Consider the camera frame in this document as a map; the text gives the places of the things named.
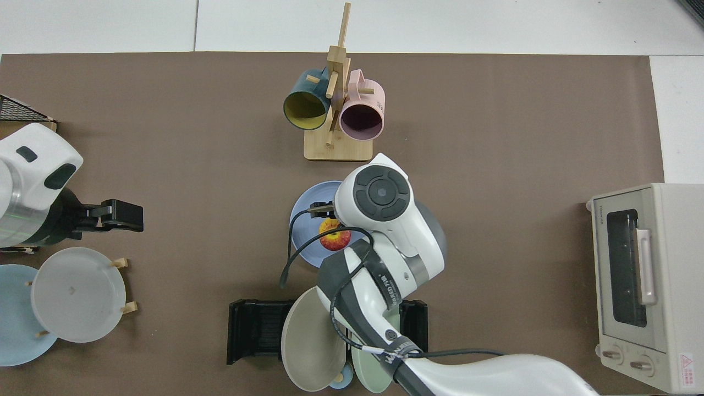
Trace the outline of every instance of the sticker label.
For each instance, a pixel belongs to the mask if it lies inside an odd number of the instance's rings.
[[[694,357],[691,353],[679,354],[679,384],[683,388],[694,388]]]

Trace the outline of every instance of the oven door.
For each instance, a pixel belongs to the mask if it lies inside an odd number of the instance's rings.
[[[667,352],[652,189],[595,199],[593,207],[603,333]]]

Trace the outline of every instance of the red apple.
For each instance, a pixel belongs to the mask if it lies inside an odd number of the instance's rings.
[[[318,228],[318,233],[324,233],[327,230],[332,230],[338,228],[340,222],[335,218],[326,218]],[[337,233],[328,234],[320,238],[320,244],[328,250],[337,251],[344,249],[345,246],[349,245],[350,239],[352,239],[352,233],[349,231],[338,231]]]

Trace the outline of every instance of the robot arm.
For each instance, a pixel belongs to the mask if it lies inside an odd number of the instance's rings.
[[[52,245],[83,232],[144,229],[141,206],[117,199],[86,205],[65,188],[82,164],[68,142],[38,123],[0,140],[0,249]]]
[[[516,354],[455,366],[412,357],[421,351],[383,313],[442,271],[442,229],[414,200],[406,174],[383,154],[342,182],[334,209],[343,224],[371,231],[373,249],[359,240],[325,259],[318,296],[326,307],[336,299],[335,318],[364,350],[376,352],[409,395],[597,395],[574,371],[546,357]]]

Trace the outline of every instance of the black cable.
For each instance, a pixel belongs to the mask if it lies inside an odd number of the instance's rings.
[[[291,239],[293,238],[293,234],[294,234],[294,223],[296,222],[296,220],[298,220],[299,217],[301,217],[302,215],[304,215],[304,214],[306,214],[306,213],[308,213],[308,209],[304,209],[304,210],[298,212],[298,213],[291,219],[291,224],[289,224],[289,244],[288,244],[288,246],[287,246],[288,252],[286,253],[286,261],[287,261],[287,262],[288,262],[288,260],[291,258]]]
[[[286,287],[286,281],[289,278],[289,269],[291,268],[291,264],[294,262],[296,257],[298,257],[299,254],[310,244],[314,243],[316,240],[319,240],[321,237],[324,237],[326,235],[334,234],[339,231],[357,231],[359,233],[364,234],[367,238],[369,238],[369,244],[370,244],[370,249],[373,248],[374,246],[374,240],[372,239],[372,235],[369,233],[369,231],[365,230],[364,228],[359,228],[359,227],[338,227],[338,228],[333,228],[332,230],[327,230],[323,233],[320,233],[316,235],[315,237],[310,238],[309,240],[306,241],[306,243],[302,244],[301,247],[298,248],[288,259],[286,262],[286,266],[284,267],[283,271],[281,271],[281,276],[279,277],[279,287],[280,288],[285,288]]]
[[[335,294],[332,296],[332,301],[330,301],[330,321],[332,322],[332,327],[335,329],[335,333],[337,333],[338,337],[340,337],[347,345],[357,349],[362,349],[362,345],[358,342],[352,341],[349,337],[342,333],[342,330],[340,330],[340,327],[337,325],[337,320],[335,319],[335,306],[337,304],[337,297],[342,293],[342,289],[344,289],[345,286],[352,281],[352,278],[354,278],[354,276],[357,275],[362,268],[364,268],[364,265],[359,264],[357,268],[352,270],[352,272],[345,277],[337,290],[335,290]]]
[[[450,349],[447,351],[438,352],[411,352],[408,357],[420,358],[420,357],[444,357],[453,356],[457,354],[492,354],[496,356],[503,356],[505,353],[495,351],[493,349],[481,349],[481,348],[467,348],[467,349]]]

